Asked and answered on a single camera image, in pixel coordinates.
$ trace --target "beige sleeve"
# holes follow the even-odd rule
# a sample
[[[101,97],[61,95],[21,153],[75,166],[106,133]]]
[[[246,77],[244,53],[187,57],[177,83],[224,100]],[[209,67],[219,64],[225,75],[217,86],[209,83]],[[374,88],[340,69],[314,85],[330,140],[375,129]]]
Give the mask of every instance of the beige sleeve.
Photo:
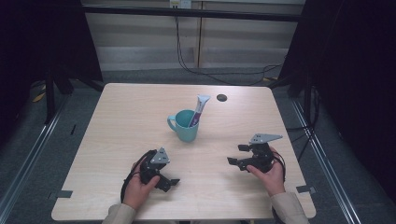
[[[285,192],[271,197],[271,203],[277,215],[286,224],[307,224],[308,218],[305,216],[300,201],[295,193]]]
[[[114,204],[108,209],[108,215],[102,224],[131,224],[136,216],[136,211],[124,204]]]

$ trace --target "cup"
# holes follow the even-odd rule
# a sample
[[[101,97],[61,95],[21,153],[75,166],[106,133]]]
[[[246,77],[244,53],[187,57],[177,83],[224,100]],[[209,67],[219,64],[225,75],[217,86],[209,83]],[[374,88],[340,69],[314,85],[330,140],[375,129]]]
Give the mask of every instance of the cup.
[[[177,137],[183,142],[192,142],[197,136],[199,122],[189,128],[193,115],[194,111],[185,109],[168,117],[169,127],[177,133]]]

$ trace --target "table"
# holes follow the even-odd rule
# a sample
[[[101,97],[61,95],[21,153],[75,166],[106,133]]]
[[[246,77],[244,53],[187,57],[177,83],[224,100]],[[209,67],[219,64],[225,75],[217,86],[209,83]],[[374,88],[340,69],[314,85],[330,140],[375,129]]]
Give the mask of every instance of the table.
[[[197,138],[178,140],[169,115],[194,109],[197,94],[211,95]],[[217,100],[218,94],[228,97]],[[120,188],[132,164],[150,149],[164,147],[171,162],[161,173],[180,182],[168,192],[155,189],[140,208],[140,220],[263,219],[272,217],[261,182],[228,163],[244,159],[237,145],[254,133],[283,135],[270,146],[287,165],[285,187],[297,193],[304,177],[270,89],[204,85],[107,84],[64,182],[71,198],[59,198],[55,220],[104,219],[120,202]],[[308,217],[316,214],[309,193],[297,193]]]

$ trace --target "black horizontal bar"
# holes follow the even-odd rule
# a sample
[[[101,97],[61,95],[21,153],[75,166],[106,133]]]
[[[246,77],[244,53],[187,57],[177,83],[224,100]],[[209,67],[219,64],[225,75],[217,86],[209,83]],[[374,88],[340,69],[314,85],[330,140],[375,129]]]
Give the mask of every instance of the black horizontal bar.
[[[87,13],[149,15],[149,16],[178,16],[195,18],[238,19],[252,21],[299,21],[300,15],[266,14],[252,12],[219,11],[204,9],[166,8],[166,7],[114,7],[103,5],[60,6],[33,5],[38,8],[58,8],[65,10],[83,11]]]

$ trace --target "toothpaste tube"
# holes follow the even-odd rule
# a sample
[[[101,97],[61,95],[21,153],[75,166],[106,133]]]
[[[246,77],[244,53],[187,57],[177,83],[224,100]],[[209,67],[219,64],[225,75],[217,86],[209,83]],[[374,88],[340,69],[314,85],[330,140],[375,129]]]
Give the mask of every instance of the toothpaste tube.
[[[195,108],[195,113],[194,116],[192,116],[189,127],[192,127],[198,123],[202,111],[204,110],[204,106],[209,99],[209,95],[198,95],[197,107]]]

